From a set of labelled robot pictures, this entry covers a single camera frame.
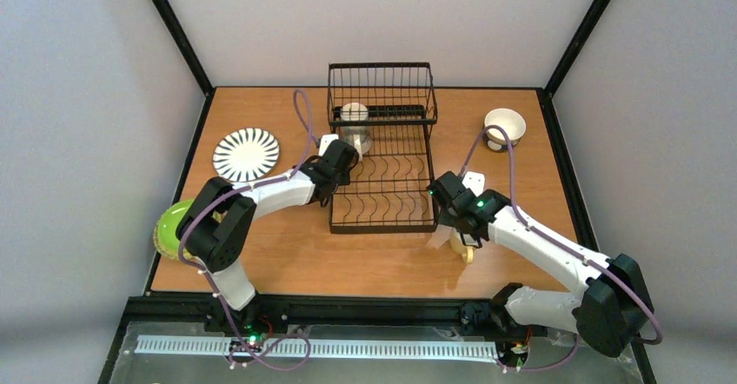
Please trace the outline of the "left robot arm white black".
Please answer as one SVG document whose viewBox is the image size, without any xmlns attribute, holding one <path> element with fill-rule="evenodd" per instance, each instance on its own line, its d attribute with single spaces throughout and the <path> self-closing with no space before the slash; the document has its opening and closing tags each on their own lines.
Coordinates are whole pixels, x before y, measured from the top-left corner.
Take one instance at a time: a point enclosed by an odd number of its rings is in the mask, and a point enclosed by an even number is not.
<svg viewBox="0 0 737 384">
<path fill-rule="evenodd" d="M 257 296 L 240 262 L 252 222 L 291 207 L 326 206 L 338 187 L 349 185 L 359 157 L 354 146 L 328 136 L 317 155 L 280 175 L 241 184 L 209 179 L 175 231 L 181 250 L 194 258 L 188 264 L 203 271 L 229 308 L 246 308 Z"/>
</svg>

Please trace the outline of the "white blue striped plate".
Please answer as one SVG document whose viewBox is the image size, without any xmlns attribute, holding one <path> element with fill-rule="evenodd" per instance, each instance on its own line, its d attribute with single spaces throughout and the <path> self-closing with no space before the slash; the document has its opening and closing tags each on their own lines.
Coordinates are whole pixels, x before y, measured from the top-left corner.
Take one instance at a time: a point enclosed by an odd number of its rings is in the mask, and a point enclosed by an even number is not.
<svg viewBox="0 0 737 384">
<path fill-rule="evenodd" d="M 280 145 L 269 131 L 239 129 L 226 135 L 215 147 L 215 172 L 230 182 L 252 182 L 266 176 L 277 164 Z"/>
</svg>

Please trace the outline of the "black corner frame post right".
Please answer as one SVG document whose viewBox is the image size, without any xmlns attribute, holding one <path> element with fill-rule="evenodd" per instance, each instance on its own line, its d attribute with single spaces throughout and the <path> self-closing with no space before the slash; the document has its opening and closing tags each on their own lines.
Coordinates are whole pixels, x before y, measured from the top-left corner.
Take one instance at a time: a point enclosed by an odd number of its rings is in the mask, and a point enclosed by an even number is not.
<svg viewBox="0 0 737 384">
<path fill-rule="evenodd" d="M 584 17 L 564 50 L 544 88 L 547 98 L 552 99 L 573 67 L 584 45 L 593 33 L 612 0 L 593 0 Z"/>
</svg>

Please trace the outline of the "black corner frame post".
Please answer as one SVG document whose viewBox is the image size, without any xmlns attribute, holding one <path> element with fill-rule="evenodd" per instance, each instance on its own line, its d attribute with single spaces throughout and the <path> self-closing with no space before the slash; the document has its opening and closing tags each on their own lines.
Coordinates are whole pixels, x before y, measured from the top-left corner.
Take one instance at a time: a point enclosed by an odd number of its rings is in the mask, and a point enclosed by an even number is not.
<svg viewBox="0 0 737 384">
<path fill-rule="evenodd" d="M 184 62 L 186 62 L 199 89 L 205 96 L 211 95 L 215 91 L 215 88 L 209 80 L 202 63 L 200 62 L 194 47 L 187 37 L 186 32 L 169 0 L 151 0 L 151 2 L 162 19 L 163 24 L 167 28 L 169 35 L 172 37 L 176 47 L 183 57 Z"/>
<path fill-rule="evenodd" d="M 593 0 L 584 17 L 564 50 L 544 88 L 547 98 L 552 99 L 573 67 L 584 45 L 593 33 L 612 0 Z"/>
</svg>

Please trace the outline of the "white mug coral pattern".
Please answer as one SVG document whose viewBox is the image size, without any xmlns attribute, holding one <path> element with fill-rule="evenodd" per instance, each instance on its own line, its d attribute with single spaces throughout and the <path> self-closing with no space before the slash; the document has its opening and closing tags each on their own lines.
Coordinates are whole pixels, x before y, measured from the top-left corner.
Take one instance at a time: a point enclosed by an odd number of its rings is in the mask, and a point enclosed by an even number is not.
<svg viewBox="0 0 737 384">
<path fill-rule="evenodd" d="M 352 102 L 344 104 L 340 109 L 341 122 L 363 122 L 369 119 L 369 109 L 362 103 Z M 342 126 L 341 139 L 353 146 L 361 161 L 369 152 L 372 140 L 367 126 Z"/>
</svg>

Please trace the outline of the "yellow mug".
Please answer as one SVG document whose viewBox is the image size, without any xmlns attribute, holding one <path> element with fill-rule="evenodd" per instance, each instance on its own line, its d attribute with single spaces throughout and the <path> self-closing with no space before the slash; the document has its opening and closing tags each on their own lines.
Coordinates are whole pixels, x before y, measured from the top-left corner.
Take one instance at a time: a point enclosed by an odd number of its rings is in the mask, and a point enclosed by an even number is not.
<svg viewBox="0 0 737 384">
<path fill-rule="evenodd" d="M 476 240 L 472 235 L 463 234 L 458 230 L 453 230 L 449 237 L 451 249 L 456 252 L 466 264 L 471 264 L 475 260 L 475 251 L 482 247 L 482 243 Z"/>
</svg>

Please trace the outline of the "white bowl dark outside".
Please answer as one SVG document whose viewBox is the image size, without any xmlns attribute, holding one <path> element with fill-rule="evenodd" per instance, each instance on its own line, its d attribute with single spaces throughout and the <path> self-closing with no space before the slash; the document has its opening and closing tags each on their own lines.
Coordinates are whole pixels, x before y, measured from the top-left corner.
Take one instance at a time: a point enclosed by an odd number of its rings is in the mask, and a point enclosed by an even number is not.
<svg viewBox="0 0 737 384">
<path fill-rule="evenodd" d="M 484 126 L 494 126 L 485 135 L 489 149 L 501 152 L 508 149 L 507 141 L 515 147 L 527 130 L 527 123 L 521 114 L 506 108 L 490 110 L 484 119 Z"/>
</svg>

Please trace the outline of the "black wire dish rack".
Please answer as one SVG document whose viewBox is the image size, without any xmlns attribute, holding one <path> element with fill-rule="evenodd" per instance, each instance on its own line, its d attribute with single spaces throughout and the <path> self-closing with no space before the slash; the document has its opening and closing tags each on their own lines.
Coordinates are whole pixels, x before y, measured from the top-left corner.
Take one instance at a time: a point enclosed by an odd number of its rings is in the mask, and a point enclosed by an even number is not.
<svg viewBox="0 0 737 384">
<path fill-rule="evenodd" d="M 427 187 L 435 179 L 430 137 L 437 123 L 434 75 L 428 62 L 331 63 L 327 80 L 329 128 L 367 126 L 368 153 L 350 172 L 350 184 L 330 203 L 333 234 L 432 232 L 437 207 Z M 340 109 L 368 107 L 363 122 L 341 122 Z"/>
</svg>

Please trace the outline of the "black front frame rail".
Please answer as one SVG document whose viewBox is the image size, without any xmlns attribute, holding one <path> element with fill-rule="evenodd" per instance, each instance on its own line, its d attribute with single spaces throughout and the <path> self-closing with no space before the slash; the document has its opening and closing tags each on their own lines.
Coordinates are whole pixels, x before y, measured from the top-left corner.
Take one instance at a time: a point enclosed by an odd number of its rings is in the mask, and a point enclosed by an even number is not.
<svg viewBox="0 0 737 384">
<path fill-rule="evenodd" d="M 546 328 L 573 331 L 572 309 L 554 308 L 516 320 L 494 298 L 371 298 L 313 295 L 258 295 L 245 308 L 225 309 L 212 294 L 153 292 L 131 297 L 123 317 L 127 321 L 193 321 L 208 331 L 225 332 L 229 322 L 248 329 L 285 333 L 296 326 L 451 327 L 463 334 L 492 337 L 521 335 L 526 326 L 540 333 Z"/>
</svg>

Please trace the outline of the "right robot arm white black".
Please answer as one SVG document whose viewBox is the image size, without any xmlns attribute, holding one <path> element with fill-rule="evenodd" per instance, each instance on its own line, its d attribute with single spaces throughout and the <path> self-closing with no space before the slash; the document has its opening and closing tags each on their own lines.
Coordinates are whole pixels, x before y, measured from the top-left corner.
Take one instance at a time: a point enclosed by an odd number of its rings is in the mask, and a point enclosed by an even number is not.
<svg viewBox="0 0 737 384">
<path fill-rule="evenodd" d="M 477 193 L 473 179 L 448 171 L 429 184 L 441 211 L 440 225 L 477 247 L 492 242 L 514 251 L 565 288 L 552 292 L 514 286 L 498 295 L 506 319 L 575 333 L 598 353 L 619 356 L 654 318 L 639 263 L 625 254 L 611 258 L 570 241 L 505 195 L 492 189 Z"/>
</svg>

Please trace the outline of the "black corner frame post left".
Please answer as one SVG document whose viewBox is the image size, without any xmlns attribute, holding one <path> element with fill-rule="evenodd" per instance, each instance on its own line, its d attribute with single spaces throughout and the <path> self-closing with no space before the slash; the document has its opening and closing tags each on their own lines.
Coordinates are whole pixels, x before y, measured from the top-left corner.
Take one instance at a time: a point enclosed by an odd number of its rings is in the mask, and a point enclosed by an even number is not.
<svg viewBox="0 0 737 384">
<path fill-rule="evenodd" d="M 211 95 L 215 91 L 215 88 L 209 80 L 202 63 L 200 62 L 194 47 L 187 37 L 186 32 L 169 0 L 151 0 L 151 2 L 162 19 L 163 24 L 167 28 L 169 35 L 172 37 L 176 47 L 183 57 L 184 62 L 186 62 L 199 89 L 205 96 Z"/>
</svg>

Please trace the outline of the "green plate woven rim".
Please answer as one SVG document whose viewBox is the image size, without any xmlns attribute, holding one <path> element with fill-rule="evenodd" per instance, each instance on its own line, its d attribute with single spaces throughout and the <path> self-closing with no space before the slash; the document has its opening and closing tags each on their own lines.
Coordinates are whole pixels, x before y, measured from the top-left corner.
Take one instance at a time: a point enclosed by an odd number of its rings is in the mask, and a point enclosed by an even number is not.
<svg viewBox="0 0 737 384">
<path fill-rule="evenodd" d="M 193 202 L 193 199 L 188 199 L 174 203 L 156 222 L 152 234 L 153 245 L 161 256 L 179 261 L 180 241 L 176 237 L 176 229 Z"/>
</svg>

